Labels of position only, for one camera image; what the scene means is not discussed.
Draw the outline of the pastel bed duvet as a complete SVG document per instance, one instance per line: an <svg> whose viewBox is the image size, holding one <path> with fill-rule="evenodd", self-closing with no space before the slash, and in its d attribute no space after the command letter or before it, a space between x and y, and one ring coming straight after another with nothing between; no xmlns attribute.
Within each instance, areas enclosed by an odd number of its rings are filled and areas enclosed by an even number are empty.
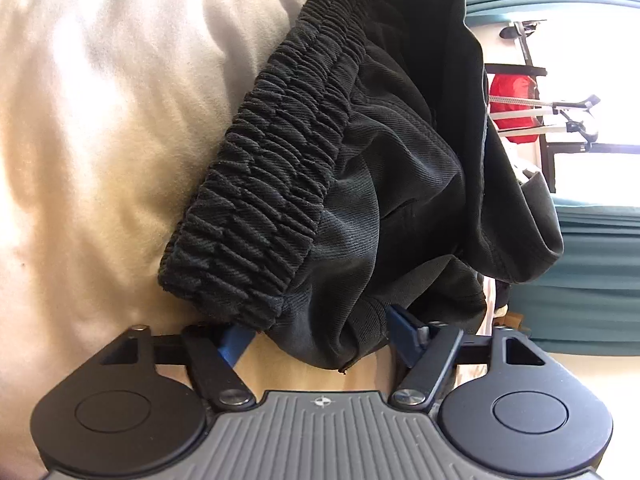
<svg viewBox="0 0 640 480"><path fill-rule="evenodd" d="M1 474L36 403L126 328L198 312L160 257L306 0L1 0Z"/></svg>

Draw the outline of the black pants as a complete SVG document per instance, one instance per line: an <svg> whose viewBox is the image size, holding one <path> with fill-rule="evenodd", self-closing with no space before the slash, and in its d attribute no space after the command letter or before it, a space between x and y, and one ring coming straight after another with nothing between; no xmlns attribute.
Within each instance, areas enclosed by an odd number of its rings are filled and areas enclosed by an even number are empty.
<svg viewBox="0 0 640 480"><path fill-rule="evenodd" d="M546 182L487 115L465 0L307 0L171 235L158 280L219 323L344 370L388 306L475 332L489 276L562 256Z"/></svg>

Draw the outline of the clothes drying rack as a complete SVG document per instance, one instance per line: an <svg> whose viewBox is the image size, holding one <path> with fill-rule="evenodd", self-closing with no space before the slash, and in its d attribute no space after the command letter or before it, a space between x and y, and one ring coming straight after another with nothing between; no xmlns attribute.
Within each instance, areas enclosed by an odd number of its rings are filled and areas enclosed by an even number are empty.
<svg viewBox="0 0 640 480"><path fill-rule="evenodd" d="M514 144L536 143L539 148L541 172L547 181L550 191L555 190L555 163L554 156L559 153L561 145L551 144L547 136L551 133L577 134L580 140L574 144L579 153L590 151L597 143L597 133L590 131L583 119L575 116L582 113L591 115L591 110L600 103L597 96L590 96L578 102L566 101L545 101L541 99L538 80L548 75L548 70L536 66L528 47L527 39L536 32L539 23L537 21L512 22L503 27L499 32L502 40L514 40L521 48L524 62L522 64L488 63L485 65L486 73L494 78L495 74L519 74L531 76L536 80L537 92L535 99L499 98L489 96L491 102L523 104L530 106L530 110L516 110L515 112L491 113L489 117L498 132L498 135ZM525 130L503 130L499 131L495 119L510 117L533 116L539 126Z"/></svg>

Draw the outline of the teal curtain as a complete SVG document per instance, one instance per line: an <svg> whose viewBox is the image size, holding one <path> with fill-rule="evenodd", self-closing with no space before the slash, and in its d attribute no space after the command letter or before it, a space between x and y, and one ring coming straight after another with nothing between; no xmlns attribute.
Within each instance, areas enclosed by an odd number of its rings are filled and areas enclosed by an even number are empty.
<svg viewBox="0 0 640 480"><path fill-rule="evenodd" d="M600 103L583 119L597 133L579 153L577 134L551 133L564 252L535 281L514 285L509 307L548 352L636 356L639 352L639 0L465 0L466 24L489 63L522 58L499 32L537 21L527 39L548 70L545 101Z"/></svg>

